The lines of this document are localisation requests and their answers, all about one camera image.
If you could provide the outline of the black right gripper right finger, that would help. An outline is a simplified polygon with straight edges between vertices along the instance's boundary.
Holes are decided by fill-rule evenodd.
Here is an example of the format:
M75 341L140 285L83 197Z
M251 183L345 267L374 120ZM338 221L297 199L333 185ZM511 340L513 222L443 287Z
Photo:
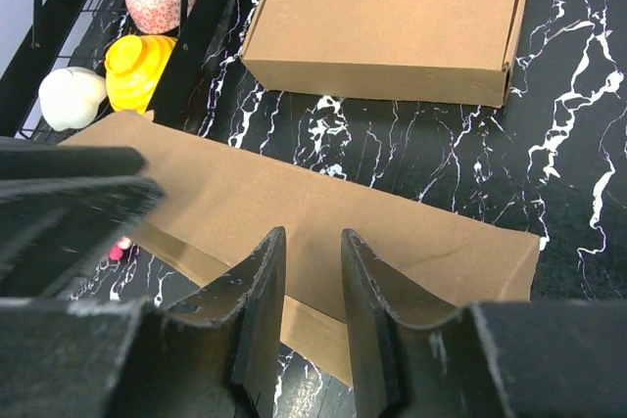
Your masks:
M341 239L361 417L622 417L623 301L443 301Z

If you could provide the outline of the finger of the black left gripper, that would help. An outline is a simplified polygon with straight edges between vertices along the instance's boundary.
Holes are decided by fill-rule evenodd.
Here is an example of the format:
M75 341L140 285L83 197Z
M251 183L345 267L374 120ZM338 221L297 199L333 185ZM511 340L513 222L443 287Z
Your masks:
M2 296L70 292L163 198L145 165L129 147L2 146Z

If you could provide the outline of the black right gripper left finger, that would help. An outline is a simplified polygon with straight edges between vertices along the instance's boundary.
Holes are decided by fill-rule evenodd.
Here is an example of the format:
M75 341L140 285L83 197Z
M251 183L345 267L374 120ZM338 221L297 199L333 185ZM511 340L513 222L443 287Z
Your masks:
M167 309L1 301L5 417L269 417L286 233Z

